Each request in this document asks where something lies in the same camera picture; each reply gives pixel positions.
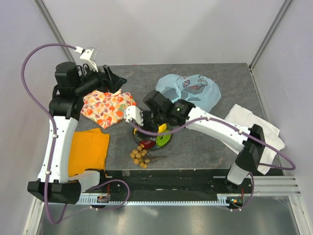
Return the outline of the fake green kiwi slice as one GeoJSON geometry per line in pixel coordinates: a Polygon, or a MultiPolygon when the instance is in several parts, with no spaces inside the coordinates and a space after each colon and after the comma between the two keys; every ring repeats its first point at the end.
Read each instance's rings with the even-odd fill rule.
{"type": "Polygon", "coordinates": [[[162,135],[156,137],[156,144],[158,147],[165,146],[171,140],[171,134],[167,134],[169,130],[165,130],[162,135]]]}

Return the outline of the fake red mango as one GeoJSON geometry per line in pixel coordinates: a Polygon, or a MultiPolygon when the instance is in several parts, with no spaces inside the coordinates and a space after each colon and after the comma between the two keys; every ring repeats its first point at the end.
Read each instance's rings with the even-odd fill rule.
{"type": "Polygon", "coordinates": [[[143,140],[139,142],[139,145],[143,149],[153,149],[153,147],[156,145],[156,142],[152,140],[143,140]]]}

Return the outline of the fake brown grape bunch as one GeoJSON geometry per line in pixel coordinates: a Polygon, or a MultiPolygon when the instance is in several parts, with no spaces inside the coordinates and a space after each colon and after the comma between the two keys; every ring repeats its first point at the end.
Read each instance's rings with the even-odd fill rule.
{"type": "Polygon", "coordinates": [[[147,168],[149,165],[154,164],[158,161],[164,160],[167,158],[165,155],[152,155],[141,145],[136,149],[133,149],[130,153],[130,158],[133,163],[140,168],[147,168]]]}

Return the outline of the light blue plastic bag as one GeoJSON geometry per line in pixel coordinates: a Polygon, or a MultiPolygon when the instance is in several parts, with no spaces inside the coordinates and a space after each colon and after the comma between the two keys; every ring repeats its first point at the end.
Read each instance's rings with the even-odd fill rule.
{"type": "Polygon", "coordinates": [[[210,112],[222,97],[218,85],[201,74],[192,76],[168,74],[158,80],[156,91],[172,102],[183,99],[206,112],[210,112]]]}

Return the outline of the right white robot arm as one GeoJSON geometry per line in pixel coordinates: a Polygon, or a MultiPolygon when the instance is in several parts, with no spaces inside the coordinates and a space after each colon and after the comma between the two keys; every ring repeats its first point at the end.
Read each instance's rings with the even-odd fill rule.
{"type": "Polygon", "coordinates": [[[178,99],[172,102],[156,90],[148,93],[143,102],[148,109],[139,111],[136,122],[146,135],[155,135],[161,125],[168,124],[207,134],[239,152],[224,180],[228,192],[239,190],[248,173],[257,170],[265,149],[261,126],[246,127],[227,122],[189,101],[178,99]]]}

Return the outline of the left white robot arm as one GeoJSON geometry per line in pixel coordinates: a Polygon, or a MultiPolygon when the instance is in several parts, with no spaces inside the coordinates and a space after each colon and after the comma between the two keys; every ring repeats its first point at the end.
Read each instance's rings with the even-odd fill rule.
{"type": "Polygon", "coordinates": [[[74,62],[57,65],[55,78],[45,159],[37,179],[28,183],[27,190],[43,202],[76,204],[89,188],[103,192],[108,185],[101,169],[88,168],[74,177],[68,175],[70,148],[83,98],[93,91],[115,93],[127,79],[114,74],[107,65],[92,70],[87,64],[78,66],[74,62]]]}

